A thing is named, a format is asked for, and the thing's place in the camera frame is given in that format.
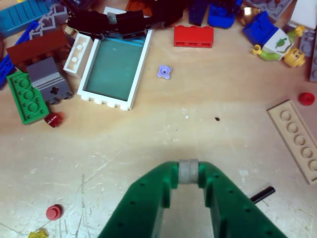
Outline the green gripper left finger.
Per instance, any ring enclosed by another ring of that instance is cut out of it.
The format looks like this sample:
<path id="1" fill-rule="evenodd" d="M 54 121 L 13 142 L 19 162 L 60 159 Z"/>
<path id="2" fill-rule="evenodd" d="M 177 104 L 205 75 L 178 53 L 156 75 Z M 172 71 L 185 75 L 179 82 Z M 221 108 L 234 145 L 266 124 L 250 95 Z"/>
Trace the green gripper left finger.
<path id="1" fill-rule="evenodd" d="M 165 162 L 130 185 L 100 238 L 158 238 L 171 192 L 179 184 L 179 171 L 189 175 L 189 161 Z"/>

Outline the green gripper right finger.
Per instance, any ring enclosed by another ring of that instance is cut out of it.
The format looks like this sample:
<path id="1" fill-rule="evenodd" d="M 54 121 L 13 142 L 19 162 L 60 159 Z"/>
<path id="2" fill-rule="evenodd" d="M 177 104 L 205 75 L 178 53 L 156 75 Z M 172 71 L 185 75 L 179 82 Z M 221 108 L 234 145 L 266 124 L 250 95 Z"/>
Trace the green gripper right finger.
<path id="1" fill-rule="evenodd" d="M 194 163 L 198 187 L 210 209 L 215 238 L 284 238 L 286 235 L 229 179 L 209 162 Z"/>

